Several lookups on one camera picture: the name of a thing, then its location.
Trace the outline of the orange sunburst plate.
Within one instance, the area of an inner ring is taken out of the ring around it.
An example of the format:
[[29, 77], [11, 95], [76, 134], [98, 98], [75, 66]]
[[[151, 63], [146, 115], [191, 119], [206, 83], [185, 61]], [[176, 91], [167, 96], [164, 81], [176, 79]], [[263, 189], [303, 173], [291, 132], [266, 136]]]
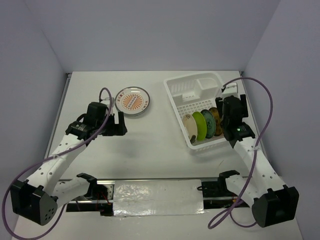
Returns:
[[223, 129], [221, 127], [221, 118], [219, 115], [219, 111], [216, 107], [211, 107], [209, 111], [212, 113], [214, 120], [215, 120], [215, 137], [219, 137], [220, 135], [223, 134]]

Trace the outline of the teal patterned plate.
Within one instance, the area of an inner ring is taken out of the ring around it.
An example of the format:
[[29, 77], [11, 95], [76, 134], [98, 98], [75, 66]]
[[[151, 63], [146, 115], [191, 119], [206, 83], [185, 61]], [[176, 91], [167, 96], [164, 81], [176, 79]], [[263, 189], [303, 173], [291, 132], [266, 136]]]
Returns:
[[213, 114], [208, 109], [203, 109], [200, 112], [205, 118], [206, 122], [206, 139], [211, 139], [216, 133], [216, 121]]

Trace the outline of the lime green plate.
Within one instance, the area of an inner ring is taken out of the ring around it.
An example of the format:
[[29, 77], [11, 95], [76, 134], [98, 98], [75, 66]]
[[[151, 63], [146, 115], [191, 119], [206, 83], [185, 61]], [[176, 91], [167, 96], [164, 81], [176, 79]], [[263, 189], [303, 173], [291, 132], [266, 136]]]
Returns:
[[192, 114], [195, 122], [196, 122], [196, 126], [197, 126], [197, 141], [203, 141], [206, 138], [206, 134], [207, 134], [207, 125], [206, 125], [206, 120], [204, 118], [204, 116], [199, 112], [199, 111], [195, 111]]

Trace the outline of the cream plate with black blot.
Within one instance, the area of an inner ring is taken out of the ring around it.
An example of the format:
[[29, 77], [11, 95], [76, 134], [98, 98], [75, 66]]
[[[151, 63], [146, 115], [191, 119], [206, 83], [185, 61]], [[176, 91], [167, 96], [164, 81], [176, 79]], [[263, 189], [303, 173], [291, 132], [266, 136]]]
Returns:
[[191, 114], [185, 114], [182, 117], [182, 123], [187, 132], [190, 143], [194, 144], [198, 136], [198, 128], [194, 117]]

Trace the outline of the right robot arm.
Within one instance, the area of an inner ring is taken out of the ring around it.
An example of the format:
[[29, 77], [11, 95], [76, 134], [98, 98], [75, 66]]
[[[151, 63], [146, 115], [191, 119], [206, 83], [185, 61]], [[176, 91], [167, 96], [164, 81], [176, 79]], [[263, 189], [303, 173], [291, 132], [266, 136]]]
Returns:
[[225, 139], [249, 170], [247, 179], [236, 170], [220, 173], [218, 192], [223, 196], [236, 194], [250, 207], [262, 228], [293, 220], [299, 192], [294, 186], [288, 187], [275, 172], [253, 130], [243, 121], [249, 115], [246, 96], [217, 97], [215, 103]]

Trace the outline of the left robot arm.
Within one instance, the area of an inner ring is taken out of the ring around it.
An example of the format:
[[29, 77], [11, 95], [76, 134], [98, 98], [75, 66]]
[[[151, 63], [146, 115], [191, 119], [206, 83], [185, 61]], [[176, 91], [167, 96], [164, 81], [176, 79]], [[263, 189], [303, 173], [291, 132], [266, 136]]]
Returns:
[[48, 224], [57, 209], [83, 196], [96, 199], [108, 189], [87, 173], [79, 173], [72, 180], [60, 179], [71, 163], [98, 135], [123, 136], [127, 133], [124, 113], [119, 111], [118, 123], [112, 108], [101, 102], [91, 102], [87, 112], [80, 115], [65, 131], [49, 160], [24, 181], [16, 180], [10, 187], [13, 212], [41, 226]]

